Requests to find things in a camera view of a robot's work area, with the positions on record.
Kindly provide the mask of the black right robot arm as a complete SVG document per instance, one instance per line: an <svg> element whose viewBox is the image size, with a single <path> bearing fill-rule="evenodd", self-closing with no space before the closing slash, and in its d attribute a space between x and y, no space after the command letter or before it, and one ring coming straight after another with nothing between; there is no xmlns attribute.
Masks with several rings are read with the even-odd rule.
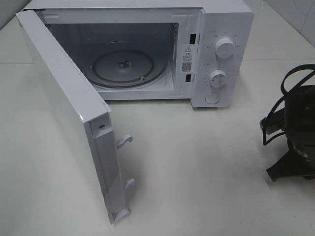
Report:
<svg viewBox="0 0 315 236"><path fill-rule="evenodd" d="M315 173L315 87L302 86L285 99L286 164L296 172Z"/></svg>

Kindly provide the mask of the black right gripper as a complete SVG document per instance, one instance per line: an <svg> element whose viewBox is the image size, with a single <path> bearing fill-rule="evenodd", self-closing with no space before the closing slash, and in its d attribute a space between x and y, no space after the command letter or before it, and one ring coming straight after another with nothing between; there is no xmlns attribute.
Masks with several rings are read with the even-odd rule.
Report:
<svg viewBox="0 0 315 236"><path fill-rule="evenodd" d="M315 169L315 110L285 109L285 135L293 148L266 169L272 181L286 177L303 177L305 168Z"/></svg>

